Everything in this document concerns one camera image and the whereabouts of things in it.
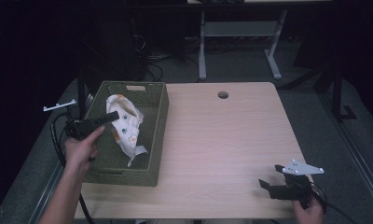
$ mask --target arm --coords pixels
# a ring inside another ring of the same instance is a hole
[[[98,154],[94,144],[103,133],[104,126],[96,129],[87,138],[77,141],[69,138],[65,143],[67,163],[62,178],[49,202],[47,210],[38,223],[72,223],[82,188],[82,180],[90,168],[89,157]]]
[[[292,201],[294,213],[298,224],[324,224],[323,207],[316,198],[311,196],[309,208],[302,208],[299,201]]]

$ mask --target olive green basket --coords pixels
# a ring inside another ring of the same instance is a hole
[[[158,184],[159,167],[166,126],[169,97],[165,83],[104,81],[93,99],[87,119],[106,114],[106,99],[113,94],[128,98],[144,115],[139,126],[136,146],[144,146],[148,154],[130,158],[123,153],[112,135],[112,124],[106,124],[97,142],[99,156],[91,164],[84,182],[155,187]]]

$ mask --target white cloth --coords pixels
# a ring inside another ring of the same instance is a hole
[[[142,153],[148,153],[144,146],[137,147],[139,126],[143,123],[144,115],[122,94],[111,95],[107,98],[107,113],[117,111],[119,119],[112,122],[113,135],[122,148],[122,151],[131,158],[128,167],[134,158]]]

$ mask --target human hand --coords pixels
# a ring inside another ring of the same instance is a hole
[[[292,201],[298,224],[324,224],[324,211],[315,197],[310,198],[309,207],[303,209],[299,201]]]
[[[75,138],[69,138],[64,143],[66,151],[66,170],[77,171],[80,175],[85,173],[90,168],[89,158],[96,158],[99,151],[97,150],[95,141],[102,135],[105,127],[101,126],[93,131],[88,137],[82,141]]]

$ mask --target round hole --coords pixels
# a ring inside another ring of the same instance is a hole
[[[229,97],[229,94],[225,91],[221,91],[218,93],[218,97],[221,99],[227,99]]]

